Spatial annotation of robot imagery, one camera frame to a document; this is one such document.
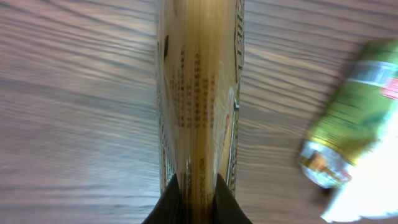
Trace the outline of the orange spaghetti pack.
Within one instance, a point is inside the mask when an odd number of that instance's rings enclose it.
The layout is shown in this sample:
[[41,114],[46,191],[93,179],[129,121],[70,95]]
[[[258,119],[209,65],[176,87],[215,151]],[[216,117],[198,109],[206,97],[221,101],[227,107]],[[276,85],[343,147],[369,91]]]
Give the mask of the orange spaghetti pack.
[[159,1],[160,192],[176,174],[185,223],[213,223],[217,174],[235,196],[243,63],[243,1]]

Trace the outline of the green snack pouch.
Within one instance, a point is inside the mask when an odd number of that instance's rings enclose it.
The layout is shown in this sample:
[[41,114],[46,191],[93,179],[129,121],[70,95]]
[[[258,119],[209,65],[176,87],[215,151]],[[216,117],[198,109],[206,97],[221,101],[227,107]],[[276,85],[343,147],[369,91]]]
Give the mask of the green snack pouch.
[[303,173],[325,189],[344,186],[396,109],[397,40],[371,40],[309,129],[298,158]]

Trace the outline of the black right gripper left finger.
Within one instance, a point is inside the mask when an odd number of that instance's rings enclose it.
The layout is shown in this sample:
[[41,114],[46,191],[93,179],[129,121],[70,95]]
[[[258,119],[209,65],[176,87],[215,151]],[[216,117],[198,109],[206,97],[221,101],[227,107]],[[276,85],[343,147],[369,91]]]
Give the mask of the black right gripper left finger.
[[153,211],[142,224],[184,224],[185,215],[179,192],[177,175],[174,174]]

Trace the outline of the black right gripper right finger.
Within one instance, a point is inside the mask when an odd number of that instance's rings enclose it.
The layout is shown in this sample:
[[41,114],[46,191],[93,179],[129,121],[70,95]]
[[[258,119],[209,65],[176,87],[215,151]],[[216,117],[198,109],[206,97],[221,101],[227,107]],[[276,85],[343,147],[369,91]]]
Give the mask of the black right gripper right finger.
[[223,177],[217,174],[213,201],[214,224],[252,224],[241,210],[238,202],[226,185]]

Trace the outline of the white tube gold cap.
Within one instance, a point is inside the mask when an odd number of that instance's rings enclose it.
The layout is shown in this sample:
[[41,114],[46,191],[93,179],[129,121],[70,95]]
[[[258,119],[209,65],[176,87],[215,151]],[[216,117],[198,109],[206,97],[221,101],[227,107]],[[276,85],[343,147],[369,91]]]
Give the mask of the white tube gold cap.
[[321,217],[328,223],[381,220],[397,216],[397,124],[360,164],[352,181],[339,190]]

